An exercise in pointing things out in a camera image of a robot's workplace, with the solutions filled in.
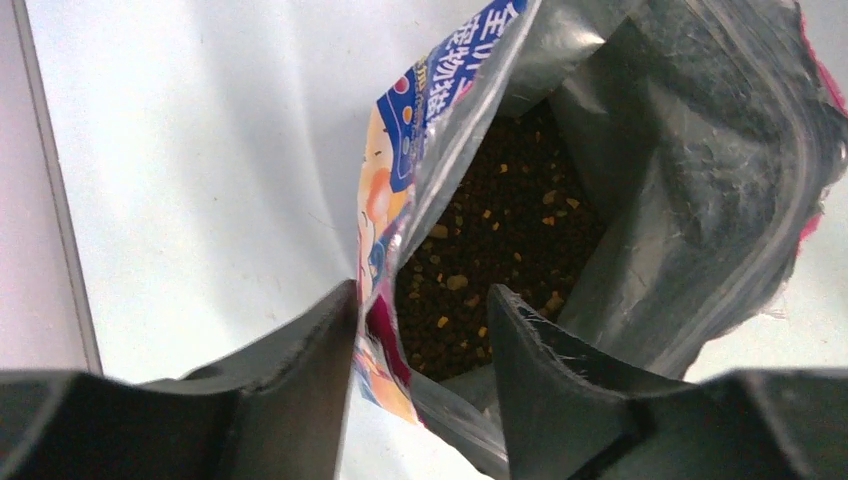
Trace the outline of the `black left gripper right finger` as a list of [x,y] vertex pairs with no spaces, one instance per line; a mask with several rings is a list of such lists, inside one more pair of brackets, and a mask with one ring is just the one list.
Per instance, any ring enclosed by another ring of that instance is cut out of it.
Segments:
[[843,479],[847,373],[736,370],[687,383],[634,367],[487,296],[514,479]]

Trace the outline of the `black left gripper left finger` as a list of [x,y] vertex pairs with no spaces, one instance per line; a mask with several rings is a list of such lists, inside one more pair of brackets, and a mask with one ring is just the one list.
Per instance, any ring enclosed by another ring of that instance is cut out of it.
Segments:
[[71,370],[1,375],[5,479],[332,479],[356,288],[181,379]]

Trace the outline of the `pet food bag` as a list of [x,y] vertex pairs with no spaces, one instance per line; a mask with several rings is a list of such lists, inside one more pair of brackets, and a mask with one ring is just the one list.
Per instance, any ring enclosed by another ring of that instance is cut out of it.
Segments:
[[358,193],[360,341],[474,479],[510,475],[493,364],[444,387],[403,355],[399,270],[496,117],[553,110],[607,228],[555,319],[684,381],[759,313],[847,168],[847,113],[796,1],[493,1],[380,96]]

